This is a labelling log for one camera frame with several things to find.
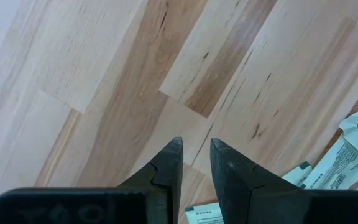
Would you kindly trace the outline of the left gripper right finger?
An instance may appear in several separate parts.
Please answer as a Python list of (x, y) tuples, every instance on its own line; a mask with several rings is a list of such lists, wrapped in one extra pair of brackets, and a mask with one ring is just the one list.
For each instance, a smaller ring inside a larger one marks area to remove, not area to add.
[(213, 184), (224, 224), (310, 224), (301, 189), (220, 139), (212, 139)]

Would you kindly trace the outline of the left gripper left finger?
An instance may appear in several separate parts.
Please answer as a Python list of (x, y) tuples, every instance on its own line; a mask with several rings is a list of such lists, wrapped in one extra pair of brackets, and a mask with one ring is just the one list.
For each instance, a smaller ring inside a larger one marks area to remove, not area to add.
[(183, 139), (174, 137), (118, 188), (144, 193), (145, 224), (178, 224), (182, 178)]

